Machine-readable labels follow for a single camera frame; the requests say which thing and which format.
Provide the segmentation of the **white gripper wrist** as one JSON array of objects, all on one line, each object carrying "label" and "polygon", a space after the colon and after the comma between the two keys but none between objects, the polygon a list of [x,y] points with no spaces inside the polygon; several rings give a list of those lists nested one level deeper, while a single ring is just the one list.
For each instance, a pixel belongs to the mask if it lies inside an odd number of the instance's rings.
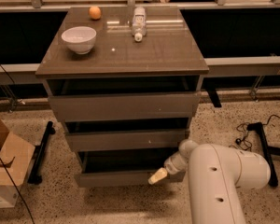
[{"label": "white gripper wrist", "polygon": [[185,171],[187,164],[188,159],[182,156],[180,152],[176,152],[165,161],[164,168],[160,168],[148,179],[148,183],[154,185],[163,180],[168,174],[175,175],[181,171]]}]

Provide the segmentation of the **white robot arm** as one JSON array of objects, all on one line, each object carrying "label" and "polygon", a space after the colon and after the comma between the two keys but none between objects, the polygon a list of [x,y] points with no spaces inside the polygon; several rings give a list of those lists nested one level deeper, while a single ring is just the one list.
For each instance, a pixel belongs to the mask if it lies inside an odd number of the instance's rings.
[{"label": "white robot arm", "polygon": [[192,224],[245,224],[237,190],[262,189],[271,177],[268,162],[257,153],[187,139],[148,183],[188,173]]}]

